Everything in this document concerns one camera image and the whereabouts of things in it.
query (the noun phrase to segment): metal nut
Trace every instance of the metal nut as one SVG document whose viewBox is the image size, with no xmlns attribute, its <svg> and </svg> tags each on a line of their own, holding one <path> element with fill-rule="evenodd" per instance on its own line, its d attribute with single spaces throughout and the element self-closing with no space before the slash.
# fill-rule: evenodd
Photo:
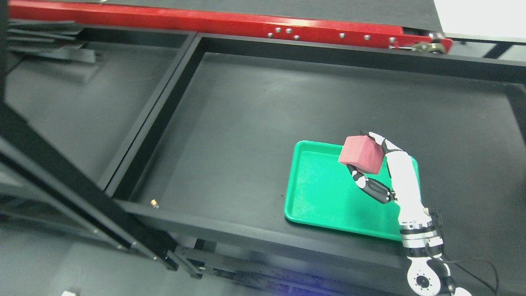
<svg viewBox="0 0 526 296">
<path fill-rule="evenodd" d="M 151 205 L 153 208 L 156 208 L 156 209 L 159 208 L 159 204 L 157 203 L 156 200 L 151 200 L 151 201 L 150 201 L 150 205 Z"/>
</svg>

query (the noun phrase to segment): robotic arm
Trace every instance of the robotic arm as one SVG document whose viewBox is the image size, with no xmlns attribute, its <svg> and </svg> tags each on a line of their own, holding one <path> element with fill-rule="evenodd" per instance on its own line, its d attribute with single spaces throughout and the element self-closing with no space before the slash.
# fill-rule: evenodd
<svg viewBox="0 0 526 296">
<path fill-rule="evenodd" d="M 433 225 L 428 208 L 424 208 L 420 201 L 420 188 L 409 154 L 381 135 L 372 132 L 362 134 L 382 147 L 393 190 L 366 177 L 353 165 L 348 164 L 347 168 L 356 185 L 365 193 L 381 203 L 394 201 L 400 206 L 398 223 L 406 256 L 411 260 L 407 272 L 411 289 L 420 296 L 471 296 L 467 290 L 456 287 L 448 265 L 441 262 L 442 237 Z"/>
</svg>

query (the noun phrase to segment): black metal frame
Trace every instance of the black metal frame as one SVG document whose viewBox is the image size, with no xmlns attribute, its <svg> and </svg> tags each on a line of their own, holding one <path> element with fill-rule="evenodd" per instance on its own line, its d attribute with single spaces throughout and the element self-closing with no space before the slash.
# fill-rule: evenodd
<svg viewBox="0 0 526 296">
<path fill-rule="evenodd" d="M 526 42 L 512 42 L 512 41 L 494 41 L 494 40 L 480 40 L 471 38 L 452 38 L 455 41 L 460 41 L 461 44 L 466 42 L 476 43 L 495 43 L 495 46 L 490 49 L 483 57 L 485 58 L 500 58 L 513 45 L 526 45 Z"/>
<path fill-rule="evenodd" d="M 292 61 L 325 63 L 422 74 L 488 80 L 494 82 L 526 83 L 526 64 L 507 61 L 484 61 L 478 58 L 458 58 L 398 52 L 363 47 L 267 40 L 198 34 L 181 63 L 166 84 L 156 104 L 144 121 L 133 144 L 114 174 L 106 193 L 36 134 L 13 110 L 0 108 L 0 161 L 23 176 L 76 215 L 83 217 L 123 247 L 135 247 L 151 258 L 161 259 L 169 268 L 178 264 L 195 277 L 201 272 L 186 257 L 199 260 L 196 253 L 177 251 L 177 243 L 165 232 L 176 231 L 206 240 L 243 245 L 246 248 L 291 255 L 302 260 L 322 260 L 337 266 L 354 265 L 366 258 L 377 263 L 378 272 L 403 267 L 402 254 L 393 253 L 375 258 L 374 253 L 348 257 L 347 248 L 330 243 L 286 236 L 272 231 L 256 230 L 248 226 L 212 221 L 191 215 L 173 215 L 164 210 L 153 210 L 128 200 L 134 186 L 159 141 L 175 108 L 182 98 L 203 55 L 207 52 Z M 526 102 L 510 95 L 510 103 L 517 118 L 523 140 L 526 139 Z M 119 201 L 109 198 L 112 195 Z M 382 243 L 373 245 L 381 248 Z"/>
<path fill-rule="evenodd" d="M 156 106 L 159 109 L 148 119 L 147 128 L 141 131 L 141 135 L 133 144 L 133 150 L 137 152 L 126 160 L 130 161 L 129 167 L 117 170 L 116 175 L 122 176 L 122 179 L 119 178 L 117 182 L 112 182 L 108 186 L 115 188 L 114 198 L 128 200 L 155 149 L 152 143 L 159 141 L 205 52 L 526 83 L 526 64 L 519 62 L 483 62 L 478 58 L 469 57 L 460 59 L 446 55 L 432 56 L 376 48 L 198 34 L 183 58 L 181 66 L 167 85 L 167 88 L 172 87 L 173 91 L 161 96 Z M 526 123 L 520 119 L 523 102 L 517 100 L 511 103 L 514 105 L 515 116 L 520 122 L 523 138 L 526 139 Z"/>
<path fill-rule="evenodd" d="M 5 93 L 5 76 L 7 75 L 7 18 L 9 9 L 7 8 L 7 0 L 0 0 L 0 102 L 4 101 Z"/>
<path fill-rule="evenodd" d="M 122 28 L 100 32 L 97 28 L 89 28 L 81 35 L 86 40 L 89 40 L 93 34 L 98 34 L 99 38 L 104 37 L 107 42 L 144 41 L 144 38 L 131 40 L 137 38 L 138 34 L 139 37 L 147 37 L 149 41 L 159 43 L 163 40 L 163 44 L 166 44 L 166 39 L 163 39 L 165 33 L 181 32 Z M 175 40 L 176 44 L 169 44 L 181 48 L 179 55 L 171 64 L 172 71 L 180 62 L 193 36 L 192 32 L 184 32 L 184 37 Z M 172 72 L 165 74 L 166 80 L 171 75 Z M 154 96 L 150 101 L 155 105 L 157 97 Z M 94 233 L 100 232 L 119 249 L 136 249 L 154 260 L 159 260 L 169 269 L 177 270 L 179 265 L 182 265 L 193 277 L 201 277 L 201 273 L 186 259 L 170 255 L 175 250 L 177 242 L 169 234 L 145 226 L 126 213 L 3 101 L 0 102 L 0 162 L 8 166 L 13 174 L 22 177 L 30 186 L 49 197 L 51 205 L 67 216 L 82 221 L 83 226 Z"/>
</svg>

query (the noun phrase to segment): black metal bar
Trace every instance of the black metal bar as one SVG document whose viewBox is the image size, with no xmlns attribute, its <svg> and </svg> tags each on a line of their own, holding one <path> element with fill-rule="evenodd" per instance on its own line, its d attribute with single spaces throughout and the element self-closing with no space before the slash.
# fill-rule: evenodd
<svg viewBox="0 0 526 296">
<path fill-rule="evenodd" d="M 170 235 L 146 227 L 131 217 L 5 104 L 0 106 L 0 123 L 1 139 L 28 158 L 23 159 L 9 151 L 9 147 L 2 147 L 0 161 L 124 247 L 144 246 L 143 252 L 151 252 L 177 269 L 173 260 L 165 259 L 167 252 L 177 246 Z M 51 175 L 52 179 L 39 170 Z"/>
<path fill-rule="evenodd" d="M 4 101 L 5 77 L 7 76 L 7 0 L 0 0 L 0 103 Z"/>
<path fill-rule="evenodd" d="M 511 45 L 526 45 L 526 42 L 519 42 L 519 41 L 496 41 L 496 40 L 481 40 L 481 39 L 472 39 L 472 38 L 456 38 L 456 37 L 449 37 L 450 39 L 454 41 L 460 41 L 462 42 L 474 42 L 474 43 L 510 43 Z"/>
<path fill-rule="evenodd" d="M 503 43 L 497 43 L 490 51 L 488 51 L 484 57 L 485 58 L 499 58 L 501 55 L 503 55 L 510 47 L 512 46 L 512 43 L 503 42 Z"/>
</svg>

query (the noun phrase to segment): floor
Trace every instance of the floor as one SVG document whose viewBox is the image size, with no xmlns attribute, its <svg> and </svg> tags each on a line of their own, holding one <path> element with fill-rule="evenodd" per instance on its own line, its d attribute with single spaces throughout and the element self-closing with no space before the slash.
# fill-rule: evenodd
<svg viewBox="0 0 526 296">
<path fill-rule="evenodd" d="M 228 280 L 192 279 L 147 258 L 41 231 L 0 228 L 0 295 L 272 296 Z"/>
</svg>

